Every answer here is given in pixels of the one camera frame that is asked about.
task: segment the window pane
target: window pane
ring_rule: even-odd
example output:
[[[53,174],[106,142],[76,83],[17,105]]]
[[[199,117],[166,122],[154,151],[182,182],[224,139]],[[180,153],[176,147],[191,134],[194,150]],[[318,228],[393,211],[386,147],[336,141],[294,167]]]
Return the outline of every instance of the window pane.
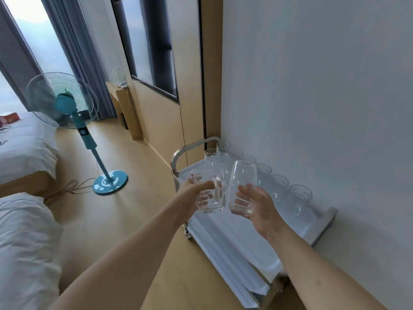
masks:
[[[41,0],[4,0],[44,73],[73,75]]]
[[[131,75],[178,97],[166,0],[112,0]]]
[[[20,102],[18,96],[14,93],[12,87],[10,87],[6,78],[0,72],[0,115],[10,112],[27,112],[24,105]]]

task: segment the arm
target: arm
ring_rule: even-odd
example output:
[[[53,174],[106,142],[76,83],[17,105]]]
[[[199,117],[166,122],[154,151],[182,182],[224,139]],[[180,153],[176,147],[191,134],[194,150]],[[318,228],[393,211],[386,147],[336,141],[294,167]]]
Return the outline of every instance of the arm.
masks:
[[[211,181],[186,181],[160,213],[83,272],[51,309],[140,309],[173,236],[196,210],[198,194],[213,188]]]
[[[281,218],[268,193],[260,187],[256,191],[243,186],[238,189],[237,196],[254,205],[248,219],[275,250],[308,310],[386,309],[352,277],[320,257],[299,237]]]

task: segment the person's left hand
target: person's left hand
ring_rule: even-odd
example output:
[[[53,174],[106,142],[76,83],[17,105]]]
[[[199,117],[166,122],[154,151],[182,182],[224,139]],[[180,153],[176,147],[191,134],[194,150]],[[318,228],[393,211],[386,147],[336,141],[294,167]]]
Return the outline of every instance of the person's left hand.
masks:
[[[197,199],[199,193],[205,190],[214,189],[213,181],[206,181],[203,183],[194,183],[194,179],[187,179],[183,184],[181,184],[178,192],[172,198],[169,206],[173,211],[176,211],[178,215],[178,224],[182,225],[186,223],[193,213],[196,211],[197,206],[195,200]]]

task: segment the wooden bed frame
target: wooden bed frame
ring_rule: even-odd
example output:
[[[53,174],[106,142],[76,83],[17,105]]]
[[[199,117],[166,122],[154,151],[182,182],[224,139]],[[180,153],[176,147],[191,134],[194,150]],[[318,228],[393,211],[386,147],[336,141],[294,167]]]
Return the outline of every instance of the wooden bed frame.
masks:
[[[27,192],[31,195],[38,195],[40,192],[48,189],[54,182],[54,178],[51,177],[48,172],[38,171],[0,185],[0,198],[18,192]]]

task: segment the metal cart handle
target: metal cart handle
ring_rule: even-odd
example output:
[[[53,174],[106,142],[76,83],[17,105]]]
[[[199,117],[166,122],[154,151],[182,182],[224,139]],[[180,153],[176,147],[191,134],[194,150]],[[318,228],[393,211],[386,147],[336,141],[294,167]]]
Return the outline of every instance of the metal cart handle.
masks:
[[[178,191],[178,189],[179,189],[179,182],[178,182],[179,171],[176,170],[176,162],[178,161],[178,158],[179,158],[182,154],[184,154],[185,152],[187,152],[187,151],[189,151],[189,150],[191,150],[191,149],[193,149],[193,148],[196,148],[196,147],[198,147],[198,146],[201,146],[201,145],[203,145],[203,144],[205,144],[205,143],[207,143],[207,142],[209,142],[209,141],[212,141],[212,140],[216,140],[216,141],[218,141],[219,143],[221,142],[221,139],[220,139],[219,137],[209,137],[209,138],[207,138],[207,139],[201,139],[201,140],[199,140],[199,141],[196,141],[196,142],[194,142],[194,143],[191,143],[191,144],[189,144],[189,145],[187,145],[187,146],[183,146],[181,149],[177,150],[177,151],[173,154],[172,160],[171,160],[171,170],[172,170],[172,174],[173,174],[173,177],[174,177],[173,179],[175,180],[175,188],[176,188],[176,191]]]

